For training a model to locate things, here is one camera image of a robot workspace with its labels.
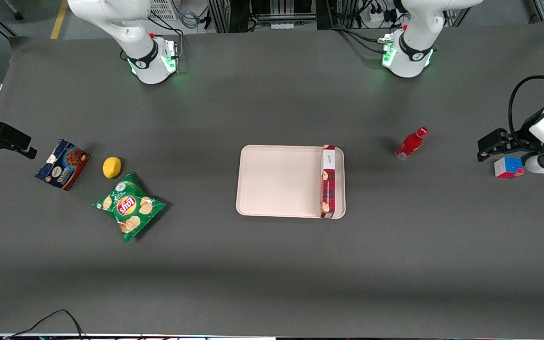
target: red soda bottle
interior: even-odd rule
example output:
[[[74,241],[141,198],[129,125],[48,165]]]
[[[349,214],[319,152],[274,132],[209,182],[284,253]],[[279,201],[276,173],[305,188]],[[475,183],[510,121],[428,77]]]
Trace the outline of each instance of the red soda bottle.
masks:
[[[396,150],[396,157],[400,161],[406,161],[410,155],[412,155],[423,142],[423,137],[427,134],[427,129],[425,127],[419,127],[416,133],[409,134],[400,147]]]

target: yellow lemon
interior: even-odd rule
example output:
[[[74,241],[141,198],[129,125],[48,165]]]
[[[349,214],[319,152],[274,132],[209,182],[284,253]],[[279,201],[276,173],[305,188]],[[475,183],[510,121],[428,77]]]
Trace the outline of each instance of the yellow lemon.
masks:
[[[121,160],[117,157],[108,157],[102,165],[102,172],[108,179],[113,179],[121,172]]]

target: white and red box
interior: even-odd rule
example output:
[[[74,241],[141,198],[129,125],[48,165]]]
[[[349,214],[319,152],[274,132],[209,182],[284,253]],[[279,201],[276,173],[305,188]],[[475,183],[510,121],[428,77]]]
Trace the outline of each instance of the white and red box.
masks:
[[[335,213],[335,146],[322,147],[322,218],[331,218]]]
[[[494,162],[494,176],[500,179],[514,179],[524,174],[522,160],[514,157],[503,157]]]

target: beige tray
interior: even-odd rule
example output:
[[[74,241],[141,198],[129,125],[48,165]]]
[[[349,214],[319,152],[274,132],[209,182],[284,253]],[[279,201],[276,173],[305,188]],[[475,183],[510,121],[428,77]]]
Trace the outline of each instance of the beige tray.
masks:
[[[343,151],[335,148],[335,214],[345,215]],[[321,146],[247,145],[240,151],[236,211],[320,218]]]

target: green chip bag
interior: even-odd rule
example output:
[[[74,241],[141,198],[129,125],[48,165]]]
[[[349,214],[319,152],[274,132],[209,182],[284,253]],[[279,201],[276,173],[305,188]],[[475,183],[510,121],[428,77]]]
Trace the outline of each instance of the green chip bag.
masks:
[[[146,196],[134,176],[127,174],[110,194],[93,206],[117,221],[125,243],[129,243],[165,207],[165,203]]]

